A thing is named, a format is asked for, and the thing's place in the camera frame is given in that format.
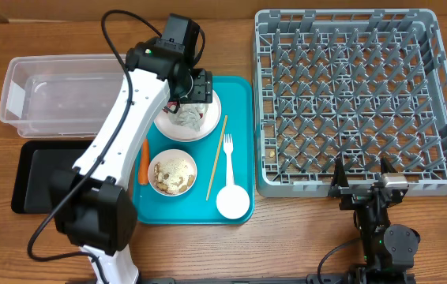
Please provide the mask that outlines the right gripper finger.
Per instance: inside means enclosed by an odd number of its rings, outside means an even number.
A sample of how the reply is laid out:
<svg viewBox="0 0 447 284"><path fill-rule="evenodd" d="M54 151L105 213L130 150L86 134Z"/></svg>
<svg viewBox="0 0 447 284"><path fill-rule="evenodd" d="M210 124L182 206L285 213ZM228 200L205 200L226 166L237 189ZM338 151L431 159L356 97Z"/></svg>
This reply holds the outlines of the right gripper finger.
<svg viewBox="0 0 447 284"><path fill-rule="evenodd" d="M342 188L349 186L341 157L338 157L335 162L334 174L332 177L332 187L334 186Z"/></svg>
<svg viewBox="0 0 447 284"><path fill-rule="evenodd" d="M381 157L381 173L382 174L396 173L396 169L393 167L392 163L386 157Z"/></svg>

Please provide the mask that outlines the white napkin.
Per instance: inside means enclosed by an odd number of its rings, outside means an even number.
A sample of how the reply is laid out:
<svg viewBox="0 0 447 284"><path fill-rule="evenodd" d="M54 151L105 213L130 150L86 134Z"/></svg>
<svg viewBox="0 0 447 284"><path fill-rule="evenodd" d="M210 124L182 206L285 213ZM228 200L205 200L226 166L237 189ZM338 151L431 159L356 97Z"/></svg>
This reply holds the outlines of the white napkin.
<svg viewBox="0 0 447 284"><path fill-rule="evenodd" d="M173 125L187 127L198 132L203 124L203 118L208 110L208 104L182 104L176 113L168 113L168 119Z"/></svg>

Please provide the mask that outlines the white bowl with food scraps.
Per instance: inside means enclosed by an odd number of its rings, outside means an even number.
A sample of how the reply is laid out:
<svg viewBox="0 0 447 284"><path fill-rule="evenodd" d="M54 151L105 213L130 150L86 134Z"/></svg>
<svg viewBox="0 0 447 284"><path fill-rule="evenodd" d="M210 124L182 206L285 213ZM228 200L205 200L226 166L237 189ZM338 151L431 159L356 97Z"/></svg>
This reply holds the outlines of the white bowl with food scraps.
<svg viewBox="0 0 447 284"><path fill-rule="evenodd" d="M195 185L197 165L187 152L168 149L156 155L148 167L148 182L162 196L187 194Z"/></svg>

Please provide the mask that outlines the red snack wrapper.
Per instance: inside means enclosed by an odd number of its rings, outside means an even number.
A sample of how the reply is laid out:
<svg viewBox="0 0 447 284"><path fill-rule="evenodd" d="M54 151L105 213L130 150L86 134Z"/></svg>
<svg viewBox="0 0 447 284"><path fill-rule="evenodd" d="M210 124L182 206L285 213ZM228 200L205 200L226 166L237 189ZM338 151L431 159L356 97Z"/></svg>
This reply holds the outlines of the red snack wrapper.
<svg viewBox="0 0 447 284"><path fill-rule="evenodd" d="M179 102L169 102L164 108L163 111L166 114L176 114L180 109Z"/></svg>

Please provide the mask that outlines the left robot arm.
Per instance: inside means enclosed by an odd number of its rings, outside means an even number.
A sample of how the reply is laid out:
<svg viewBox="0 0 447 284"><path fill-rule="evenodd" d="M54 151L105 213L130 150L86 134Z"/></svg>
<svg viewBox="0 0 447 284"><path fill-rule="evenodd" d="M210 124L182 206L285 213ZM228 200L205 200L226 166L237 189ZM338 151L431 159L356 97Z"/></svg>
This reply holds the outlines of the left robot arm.
<svg viewBox="0 0 447 284"><path fill-rule="evenodd" d="M168 103L212 101L212 74L199 69L205 36L188 17L171 14L162 32L118 56L120 92L100 131L69 170L50 182L47 217L87 257L98 283L139 283L129 243L137 209L128 196L130 172L156 116Z"/></svg>

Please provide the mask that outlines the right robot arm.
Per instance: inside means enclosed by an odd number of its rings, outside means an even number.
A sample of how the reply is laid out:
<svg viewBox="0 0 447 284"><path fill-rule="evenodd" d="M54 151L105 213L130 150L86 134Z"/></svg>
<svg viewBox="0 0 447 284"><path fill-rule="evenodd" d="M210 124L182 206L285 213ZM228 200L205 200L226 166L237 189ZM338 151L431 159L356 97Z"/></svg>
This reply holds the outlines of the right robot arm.
<svg viewBox="0 0 447 284"><path fill-rule="evenodd" d="M353 212L359 237L328 252L317 268L317 280L323 283L321 267L333 253L361 241L364 264L354 264L336 277L337 283L414 283L415 276L407 270L414 267L414 256L421 237L407 226L393 225L388 208L400 204L408 192L406 177L397 172L386 159L381 159L381 176L367 188L352 188L342 158L336 159L328 196L340 199L341 211Z"/></svg>

